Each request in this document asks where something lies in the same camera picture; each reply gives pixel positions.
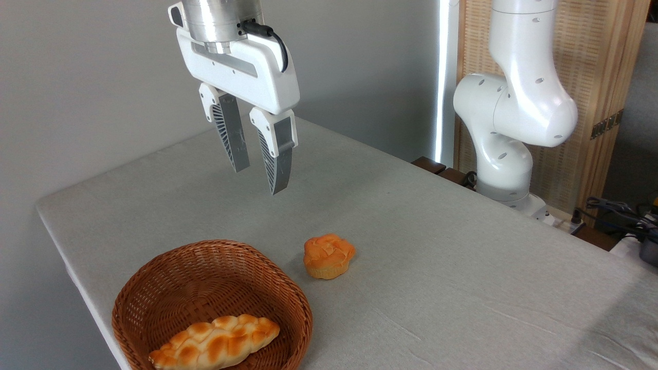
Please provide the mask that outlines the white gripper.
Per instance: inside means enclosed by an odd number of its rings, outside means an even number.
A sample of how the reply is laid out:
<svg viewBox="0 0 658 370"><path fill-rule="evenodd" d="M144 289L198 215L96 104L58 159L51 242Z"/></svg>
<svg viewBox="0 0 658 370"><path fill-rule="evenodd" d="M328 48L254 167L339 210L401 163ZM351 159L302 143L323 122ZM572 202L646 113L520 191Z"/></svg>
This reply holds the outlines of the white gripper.
<svg viewBox="0 0 658 370"><path fill-rule="evenodd" d="M284 190L293 149L299 144L294 113L289 110L300 99L292 58L287 58L287 69L282 71L279 43L253 34L231 42L228 54L208 52L183 28L176 29L176 36L188 71L204 82L199 87L204 114L216 126L233 170L240 172L250 166L239 98L256 106L249 117L259 134L270 192Z"/></svg>

